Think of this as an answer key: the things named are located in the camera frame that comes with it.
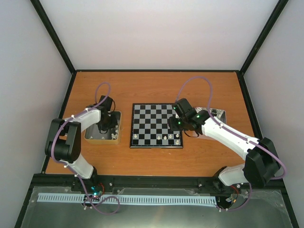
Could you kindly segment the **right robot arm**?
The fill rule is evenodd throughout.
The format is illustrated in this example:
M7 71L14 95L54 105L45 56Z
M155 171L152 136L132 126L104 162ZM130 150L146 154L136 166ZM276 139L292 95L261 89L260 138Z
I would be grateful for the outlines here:
M223 167L216 173L221 185L250 183L262 188L282 168L274 143L270 139L258 139L243 134L220 121L209 109L197 112L185 98L176 101L172 108L177 115L169 118L171 130L194 131L198 136L212 138L244 160L241 165Z

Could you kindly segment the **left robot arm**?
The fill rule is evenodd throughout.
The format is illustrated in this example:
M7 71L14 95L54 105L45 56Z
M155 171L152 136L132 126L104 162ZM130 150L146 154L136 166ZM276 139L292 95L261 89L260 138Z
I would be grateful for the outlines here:
M90 105L69 118L53 119L50 125L45 154L70 169L76 177L82 178L82 185L88 191L98 188L99 179L97 169L81 154L81 134L96 126L101 139L104 139L118 126L115 109L115 101L103 95L99 103Z

